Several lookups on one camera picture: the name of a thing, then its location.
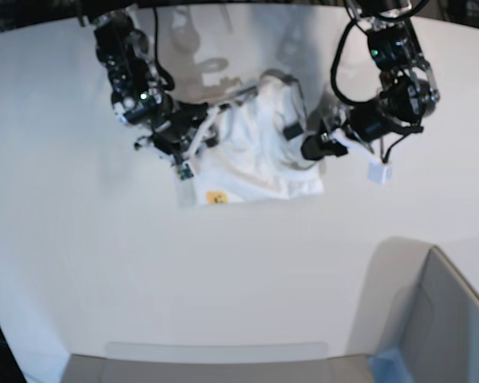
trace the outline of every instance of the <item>black cable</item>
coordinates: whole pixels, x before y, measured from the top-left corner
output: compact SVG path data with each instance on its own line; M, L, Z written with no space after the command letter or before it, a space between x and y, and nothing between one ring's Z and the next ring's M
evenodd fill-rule
M394 142L391 146L389 146L388 150L386 151L386 154L385 156L382 158L382 162L384 164L387 164L389 162L389 158L390 158L390 152L392 152L392 148L394 146L396 146L397 144L399 144L401 141L403 141L405 138L407 138L410 134L405 134L403 137L401 137L399 140L397 140L396 142Z
M356 25L356 19L351 19L346 28L344 29L344 32L342 32L341 39L338 42L338 47L337 51L335 52L335 57L334 57L334 62L332 64L332 67L330 69L330 83L332 90L335 93L335 96L346 105L349 106L361 106L361 105L366 105L371 102L371 100L368 101L352 101L348 97L346 97L341 90L337 86L337 69L338 65L341 61L341 56L342 56L342 51L344 50L344 45L346 44L346 40L348 38L348 34L350 34L351 29Z
M415 125L414 127L415 127L415 128L416 128L416 127L420 127L421 129L419 129L419 130L422 131L421 123L422 123L422 118L419 120L418 123L416 123L416 125ZM399 144L401 141L403 141L405 138L407 138L408 136L411 136L411 135L414 134L414 133L415 133L415 132L409 132L409 133L403 135L403 137L401 137L399 140L395 141L391 146L389 146L388 150L386 151L385 156L382 158L382 162L383 162L384 164L388 163L388 162L389 162L389 158L390 158L390 153L392 152L392 148L393 148L394 146L396 146L397 144Z
M154 65L156 66L156 71L160 77L165 80L163 88L165 90L174 90L176 87L174 79L170 73L161 66L160 61L158 60L158 11L156 10L156 7L152 8L152 12L154 14Z
M402 14L401 16L397 16L396 18L388 18L387 16L381 15L379 12L375 12L373 10L370 10L368 7L366 7L366 3L362 4L362 8L370 15L374 16L380 20L383 20L384 22L402 22L403 20L407 20L408 18L411 18L418 14L425 6L427 6L428 2L430 0L421 0L415 8L412 10L406 12L405 14Z

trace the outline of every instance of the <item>white tabletop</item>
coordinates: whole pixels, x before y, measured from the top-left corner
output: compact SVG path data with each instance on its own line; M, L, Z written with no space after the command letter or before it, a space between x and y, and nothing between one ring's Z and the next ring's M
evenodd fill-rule
M193 6L184 36L174 9L160 10L176 94L215 96L221 78L278 68L315 105L345 11L227 8L233 31L218 6ZM140 20L150 32L150 12ZM390 184L368 181L351 154L327 160L323 196L186 211L168 165L134 152L115 120L92 29L67 20L0 34L0 324L16 354L325 342L342 355L371 256L393 236L440 244L479 290L479 30L414 24L442 100L425 133L394 150ZM228 66L202 74L218 57ZM340 86L367 98L377 75L354 31Z

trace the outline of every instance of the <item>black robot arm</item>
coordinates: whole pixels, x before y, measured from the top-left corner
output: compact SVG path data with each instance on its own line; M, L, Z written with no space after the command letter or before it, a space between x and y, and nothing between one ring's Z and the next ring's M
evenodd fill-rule
M180 178L193 175L187 161L204 144L217 142L212 122L221 110L208 103L189 104L170 95L175 84L158 60L158 17L153 8L154 44L137 25L134 10L116 9L132 2L112 4L87 2L83 11L95 27L96 54L106 68L112 86L111 103L117 118L125 125L145 130L135 149L149 146L175 165Z
M348 153L347 148L334 139L337 129L343 130L346 137L358 141L370 151L372 141L390 132L397 133L402 139L420 133L423 131L422 119L434 111L440 99L433 70L424 58L408 16L417 7L411 10L411 5L404 0L360 3L362 7L358 11L346 2L351 20L339 41L331 67L331 88L341 101L342 108L332 118L323 119L317 133L304 141L302 154L309 160ZM347 36L361 20L370 24L368 30L362 31L366 35L371 58L380 70L382 88L379 94L367 101L353 101L339 89L337 70ZM388 163L392 147L387 153L381 153L383 163Z

